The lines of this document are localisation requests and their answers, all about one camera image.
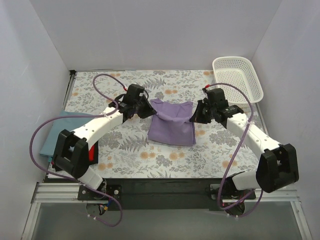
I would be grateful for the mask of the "purple t shirt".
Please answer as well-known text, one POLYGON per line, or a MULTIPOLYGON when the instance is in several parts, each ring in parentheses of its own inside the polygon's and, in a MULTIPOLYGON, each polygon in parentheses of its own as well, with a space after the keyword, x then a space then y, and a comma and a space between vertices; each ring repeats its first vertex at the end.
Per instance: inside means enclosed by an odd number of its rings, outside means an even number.
POLYGON ((151 106, 156 110, 152 116, 147 137, 162 144, 192 147, 196 144, 195 124, 190 121, 193 103, 170 103, 152 99, 151 106))

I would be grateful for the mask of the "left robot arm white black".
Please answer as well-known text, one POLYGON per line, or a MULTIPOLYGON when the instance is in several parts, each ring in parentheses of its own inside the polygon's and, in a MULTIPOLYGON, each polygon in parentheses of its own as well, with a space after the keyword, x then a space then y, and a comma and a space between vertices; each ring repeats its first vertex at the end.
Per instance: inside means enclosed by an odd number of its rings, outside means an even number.
POLYGON ((54 166, 67 172, 76 180, 89 187, 89 194, 95 200, 106 196, 103 178, 90 167, 91 148, 107 132, 122 125, 137 114, 141 119, 155 115, 157 111, 151 106, 144 87, 131 84, 125 94, 115 99, 101 113, 81 127, 72 131, 64 129, 57 138, 52 161, 54 166))

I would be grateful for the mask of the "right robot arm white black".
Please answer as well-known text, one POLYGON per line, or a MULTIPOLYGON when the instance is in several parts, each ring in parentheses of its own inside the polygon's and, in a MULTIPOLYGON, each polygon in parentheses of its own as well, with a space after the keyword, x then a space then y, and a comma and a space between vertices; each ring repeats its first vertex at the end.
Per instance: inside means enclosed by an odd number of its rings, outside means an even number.
POLYGON ((260 130, 237 105, 229 105, 221 88, 203 88, 206 98, 197 102, 190 121, 209 124, 212 120, 240 138, 258 159, 257 169, 233 175, 224 174, 220 194, 237 199, 245 190, 260 188, 266 193, 299 180, 297 152, 291 144, 281 144, 260 130))

